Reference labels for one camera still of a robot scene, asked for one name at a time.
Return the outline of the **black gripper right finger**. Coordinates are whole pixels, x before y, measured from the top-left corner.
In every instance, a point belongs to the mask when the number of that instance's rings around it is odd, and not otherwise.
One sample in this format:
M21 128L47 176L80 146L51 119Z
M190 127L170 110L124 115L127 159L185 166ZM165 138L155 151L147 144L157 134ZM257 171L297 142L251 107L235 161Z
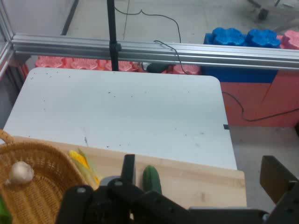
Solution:
M260 184L275 208L266 224L297 224L299 222L299 179L274 156L263 156Z

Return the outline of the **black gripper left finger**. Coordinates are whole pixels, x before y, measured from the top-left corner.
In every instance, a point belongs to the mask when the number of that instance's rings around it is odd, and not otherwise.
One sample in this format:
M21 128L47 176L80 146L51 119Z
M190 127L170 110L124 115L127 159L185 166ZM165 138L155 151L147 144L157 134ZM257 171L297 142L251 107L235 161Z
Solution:
M135 155L124 156L120 177L96 190L88 185L69 188L57 224L192 224L193 215L167 197L134 185Z

